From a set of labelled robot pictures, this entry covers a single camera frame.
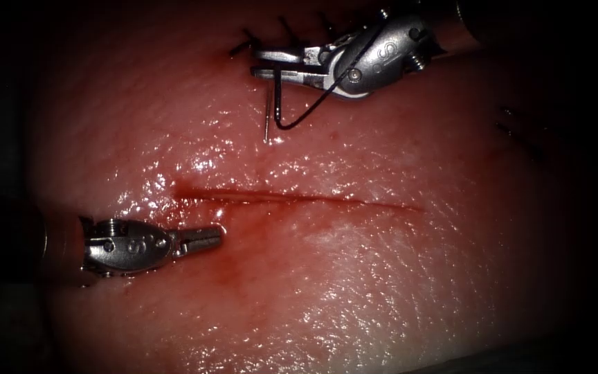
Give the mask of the right arm needle driver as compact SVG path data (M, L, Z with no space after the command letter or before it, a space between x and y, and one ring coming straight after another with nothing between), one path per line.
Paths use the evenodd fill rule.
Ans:
M446 51L428 23L417 14L376 21L343 35L329 45L323 89L346 98L362 98L424 70Z

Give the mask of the right arm needle driver jaw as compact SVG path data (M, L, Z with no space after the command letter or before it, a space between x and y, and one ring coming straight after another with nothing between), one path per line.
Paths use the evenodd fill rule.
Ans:
M325 52L322 46L300 47L269 47L253 51L253 57L259 60L299 64L305 66L320 66L324 58L320 57Z
M332 76L318 70L284 69L281 66L254 66L251 75L265 80L278 79L281 82L300 84L317 89L328 89L332 85Z

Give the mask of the left arm needle driver jaw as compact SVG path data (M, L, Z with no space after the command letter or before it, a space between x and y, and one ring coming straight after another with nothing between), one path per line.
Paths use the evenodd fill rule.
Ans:
M221 238L208 238L201 240L179 240L176 249L172 252L172 259L180 259L185 256L214 249L222 245Z
M221 245L223 242L223 232L219 226L175 229L170 231L170 235L180 245Z

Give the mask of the left arm needle driver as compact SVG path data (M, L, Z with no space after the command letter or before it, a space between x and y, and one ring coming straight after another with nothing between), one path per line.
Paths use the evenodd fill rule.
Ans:
M156 269L172 255L173 238L163 229L137 220L81 217L82 270L99 277L133 276Z

